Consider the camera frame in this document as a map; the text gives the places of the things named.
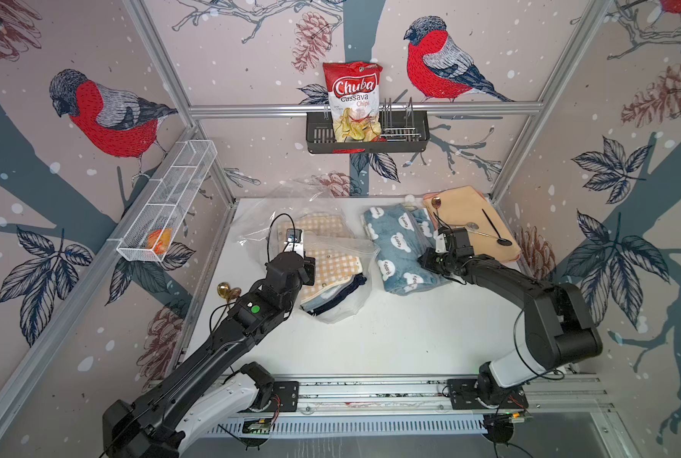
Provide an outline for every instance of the white wire basket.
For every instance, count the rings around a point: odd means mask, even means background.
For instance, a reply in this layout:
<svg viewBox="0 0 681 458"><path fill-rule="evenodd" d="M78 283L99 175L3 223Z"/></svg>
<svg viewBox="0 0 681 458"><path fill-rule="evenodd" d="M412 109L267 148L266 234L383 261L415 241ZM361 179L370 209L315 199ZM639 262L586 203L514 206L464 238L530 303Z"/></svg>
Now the white wire basket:
<svg viewBox="0 0 681 458"><path fill-rule="evenodd" d="M216 145L210 140L185 142L116 248L124 259L164 260L216 155Z"/></svg>

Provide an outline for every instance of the dark floor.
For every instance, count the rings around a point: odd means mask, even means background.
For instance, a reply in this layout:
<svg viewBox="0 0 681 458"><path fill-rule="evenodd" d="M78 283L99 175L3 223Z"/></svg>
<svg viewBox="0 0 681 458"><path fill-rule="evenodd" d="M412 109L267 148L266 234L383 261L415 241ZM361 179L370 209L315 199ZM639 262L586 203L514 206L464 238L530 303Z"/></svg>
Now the dark floor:
<svg viewBox="0 0 681 458"><path fill-rule="evenodd" d="M516 425L510 441L533 458L608 457L595 425L587 413L537 414ZM261 447L244 450L233 438L201 439L181 458L495 458L493 445L481 435L334 437L325 439L274 439ZM514 447L498 446L500 458L527 458Z"/></svg>

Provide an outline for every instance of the red chip bag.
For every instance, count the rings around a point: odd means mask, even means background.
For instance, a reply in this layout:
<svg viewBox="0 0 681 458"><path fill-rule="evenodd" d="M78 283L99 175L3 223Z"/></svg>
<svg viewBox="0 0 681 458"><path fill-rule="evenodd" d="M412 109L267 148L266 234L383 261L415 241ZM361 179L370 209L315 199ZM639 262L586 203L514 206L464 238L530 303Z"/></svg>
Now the red chip bag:
<svg viewBox="0 0 681 458"><path fill-rule="evenodd" d="M382 67L366 62L323 64L336 142L372 142L379 123Z"/></svg>

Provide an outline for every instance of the blue cloud-patterned towel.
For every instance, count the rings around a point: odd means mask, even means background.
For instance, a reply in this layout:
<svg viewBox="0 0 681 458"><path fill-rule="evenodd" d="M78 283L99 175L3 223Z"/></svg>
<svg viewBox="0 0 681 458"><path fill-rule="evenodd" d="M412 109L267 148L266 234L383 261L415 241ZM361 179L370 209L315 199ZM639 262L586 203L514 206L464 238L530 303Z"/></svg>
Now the blue cloud-patterned towel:
<svg viewBox="0 0 681 458"><path fill-rule="evenodd" d="M400 204L372 206L363 213L366 233L381 249L376 259L382 271L383 288L401 296L446 283L441 276L422 269L417 262L427 247L432 246L432 222L423 211L414 212L412 216Z"/></svg>

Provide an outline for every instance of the black cable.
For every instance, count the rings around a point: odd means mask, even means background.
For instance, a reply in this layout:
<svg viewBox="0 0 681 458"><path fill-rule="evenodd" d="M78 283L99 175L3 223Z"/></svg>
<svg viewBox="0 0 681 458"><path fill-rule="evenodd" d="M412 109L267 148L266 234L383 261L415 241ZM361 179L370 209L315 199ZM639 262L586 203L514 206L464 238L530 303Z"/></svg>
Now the black cable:
<svg viewBox="0 0 681 458"><path fill-rule="evenodd" d="M213 329L213 315L214 315L220 308L228 307L228 306L231 306L231 305L233 305L233 304L235 304L235 303L236 303L236 301L229 302L229 303L224 304L224 305L222 305L222 306L217 306L216 308L213 309L213 311L210 313L210 318L208 318L208 321L207 321L207 330L208 330L208 334L212 334L212 333L213 333L213 330L214 330L214 329ZM222 314L222 313L221 313L221 318L218 319L218 323L221 322L221 319L223 319L223 314Z"/></svg>
<svg viewBox="0 0 681 458"><path fill-rule="evenodd" d="M529 371L531 371L531 373L536 376L532 380L537 379L539 377L543 378L544 380L564 380L565 374L562 371L559 371L558 369L553 369L551 371L546 371L543 374L539 374L537 371L532 369L531 366L529 366L529 364L527 364L527 362L524 360L524 357L521 356L521 352L519 351L519 344L516 343L516 325L519 324L519 319L521 318L521 316L523 314L524 314L524 309L522 308L521 311L519 311L519 316L516 317L516 321L513 322L513 347L516 348L516 353L519 355L519 359L521 360L521 362L524 363L524 365L527 367L527 369ZM547 375L550 372L562 374L562 377L560 377L560 378L545 377L545 375Z"/></svg>
<svg viewBox="0 0 681 458"><path fill-rule="evenodd" d="M297 238L297 229L295 228L294 225L294 220L288 213L280 213L279 215L275 216L274 219L272 220L272 223L269 225L269 233L266 234L266 262L269 263L269 241L272 239L272 226L274 225L274 222L280 217L280 216L286 216L287 218L290 218L290 221L292 221L292 251L294 251L294 245L295 245L295 240Z"/></svg>

